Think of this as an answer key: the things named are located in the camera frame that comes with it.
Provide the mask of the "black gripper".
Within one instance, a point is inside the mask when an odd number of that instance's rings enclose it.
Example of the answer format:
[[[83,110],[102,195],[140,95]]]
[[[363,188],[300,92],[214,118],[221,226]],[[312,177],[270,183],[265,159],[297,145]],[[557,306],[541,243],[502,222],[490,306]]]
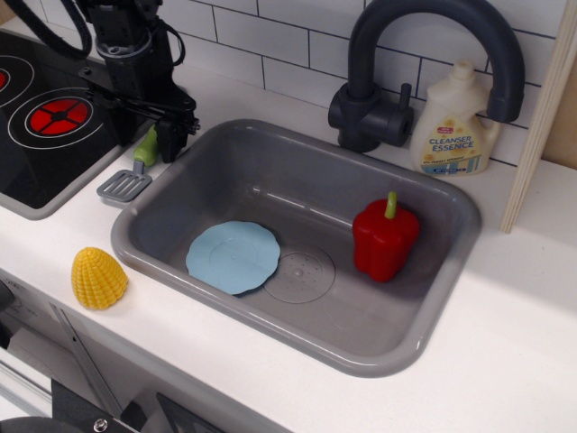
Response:
[[[85,67],[79,76],[87,82],[93,100],[107,109],[107,130],[118,145],[135,143],[153,120],[160,156],[174,162],[187,144],[188,133],[199,129],[196,101],[172,78],[168,55],[156,52],[134,57],[112,56],[104,64]]]

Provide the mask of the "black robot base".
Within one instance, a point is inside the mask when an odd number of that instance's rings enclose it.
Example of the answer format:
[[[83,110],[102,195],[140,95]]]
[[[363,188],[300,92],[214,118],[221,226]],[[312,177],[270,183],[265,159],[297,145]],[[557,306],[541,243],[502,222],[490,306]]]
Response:
[[[116,418],[61,383],[51,386],[51,415],[5,419],[3,432],[139,432],[147,423],[142,408],[131,402]],[[219,429],[162,394],[157,400],[174,432],[217,432]]]

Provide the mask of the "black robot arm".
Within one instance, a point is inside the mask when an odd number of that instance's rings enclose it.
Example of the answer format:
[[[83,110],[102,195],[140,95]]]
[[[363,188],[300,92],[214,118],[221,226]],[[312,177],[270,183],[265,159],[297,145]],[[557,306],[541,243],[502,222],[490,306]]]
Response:
[[[82,72],[115,137],[126,141],[140,117],[154,121],[160,156],[173,162],[199,128],[196,101],[173,80],[174,30],[157,15],[160,1],[78,1],[105,64]]]

